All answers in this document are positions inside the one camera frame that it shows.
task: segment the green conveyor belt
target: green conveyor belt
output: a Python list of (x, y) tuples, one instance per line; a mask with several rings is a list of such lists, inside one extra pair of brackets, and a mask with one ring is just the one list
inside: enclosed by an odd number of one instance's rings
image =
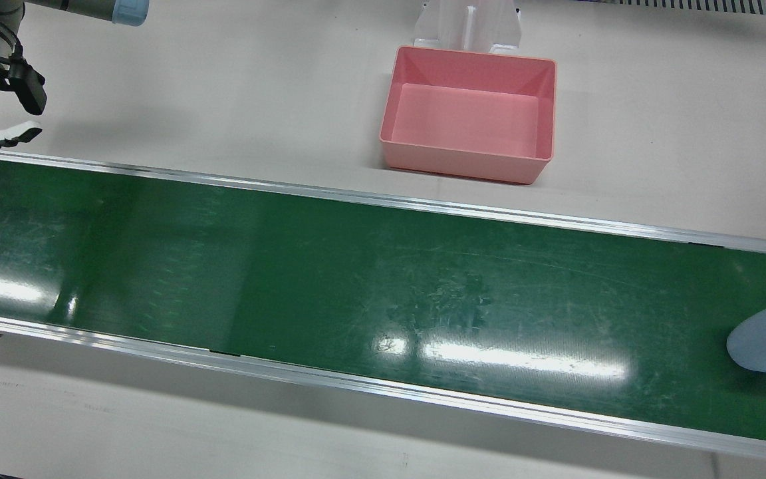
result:
[(765, 254), (0, 162), (13, 319), (766, 440), (764, 307)]

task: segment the blue cap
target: blue cap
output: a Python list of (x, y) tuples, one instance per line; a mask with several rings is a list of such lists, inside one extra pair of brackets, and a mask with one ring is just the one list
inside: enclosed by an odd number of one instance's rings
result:
[(149, 11), (150, 0), (116, 0), (112, 22), (139, 27)]

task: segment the ventilation grate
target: ventilation grate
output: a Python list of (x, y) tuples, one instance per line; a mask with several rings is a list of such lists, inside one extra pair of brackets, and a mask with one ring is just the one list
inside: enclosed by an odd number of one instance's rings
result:
[(711, 12), (756, 13), (766, 15), (766, 0), (585, 0), (589, 2), (641, 5), (667, 9), (707, 10)]

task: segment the pink box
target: pink box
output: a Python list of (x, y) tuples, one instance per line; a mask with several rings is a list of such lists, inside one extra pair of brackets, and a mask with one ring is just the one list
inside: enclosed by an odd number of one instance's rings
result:
[(393, 168), (531, 184), (554, 154), (557, 65), (402, 47), (380, 141)]

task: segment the scratch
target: scratch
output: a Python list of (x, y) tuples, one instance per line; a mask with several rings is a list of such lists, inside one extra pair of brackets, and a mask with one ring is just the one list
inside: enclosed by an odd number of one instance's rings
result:
[(605, 281), (610, 281), (618, 285), (630, 286), (632, 288), (636, 288), (641, 291), (650, 291), (650, 289), (645, 288), (644, 286), (641, 286), (641, 285), (635, 285), (634, 283), (628, 283), (619, 279), (610, 278), (609, 276), (597, 275), (596, 273), (590, 273), (588, 271), (575, 269), (574, 267), (565, 267), (565, 266), (560, 266), (557, 264), (550, 264), (550, 263), (540, 263), (540, 261), (529, 261), (527, 259), (519, 259), (514, 257), (501, 257), (501, 255), (483, 255), (483, 254), (477, 254), (477, 253), (465, 253), (465, 252), (453, 252), (453, 251), (445, 251), (445, 252), (449, 252), (452, 254), (459, 254), (459, 255), (471, 255), (472, 257), (489, 257), (489, 258), (501, 259), (505, 261), (514, 261), (514, 263), (533, 264), (535, 266), (551, 267), (551, 269), (559, 269), (562, 271), (569, 271), (571, 273), (579, 273), (580, 275), (590, 276), (592, 278), (598, 278)]

